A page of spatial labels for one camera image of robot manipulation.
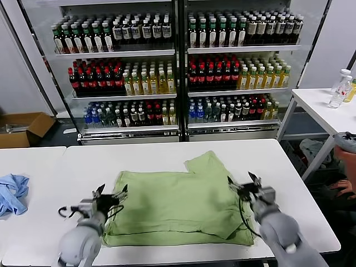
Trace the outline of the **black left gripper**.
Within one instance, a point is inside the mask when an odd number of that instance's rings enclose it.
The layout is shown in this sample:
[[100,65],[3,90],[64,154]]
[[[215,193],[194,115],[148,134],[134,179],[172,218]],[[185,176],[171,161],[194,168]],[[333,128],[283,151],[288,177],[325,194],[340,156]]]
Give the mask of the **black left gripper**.
[[96,190],[92,191],[92,199],[96,200],[96,210],[103,213],[108,214],[111,208],[120,204],[128,197],[128,184],[126,184],[123,189],[115,193],[111,194],[102,194],[105,188],[105,184],[99,186]]

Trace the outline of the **person bare hand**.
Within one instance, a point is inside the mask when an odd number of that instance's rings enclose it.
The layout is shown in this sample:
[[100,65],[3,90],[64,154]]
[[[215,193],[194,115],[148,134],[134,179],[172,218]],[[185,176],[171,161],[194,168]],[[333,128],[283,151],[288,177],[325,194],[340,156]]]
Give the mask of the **person bare hand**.
[[349,180],[339,180],[338,182],[332,184],[330,188],[333,190],[338,190],[336,194],[337,197],[340,197],[344,194],[352,193],[353,195],[350,196],[349,199],[355,198],[352,183]]

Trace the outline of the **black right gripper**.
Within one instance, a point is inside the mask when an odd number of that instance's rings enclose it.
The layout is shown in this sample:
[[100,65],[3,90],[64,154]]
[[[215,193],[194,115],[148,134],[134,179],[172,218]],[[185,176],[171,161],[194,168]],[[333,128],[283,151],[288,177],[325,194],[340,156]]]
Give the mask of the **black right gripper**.
[[228,184],[229,188],[238,194],[241,200],[251,200],[251,195],[256,196],[260,190],[261,186],[261,178],[257,177],[254,173],[248,171],[250,178],[252,179],[252,183],[247,184],[235,184],[234,181],[228,176]]

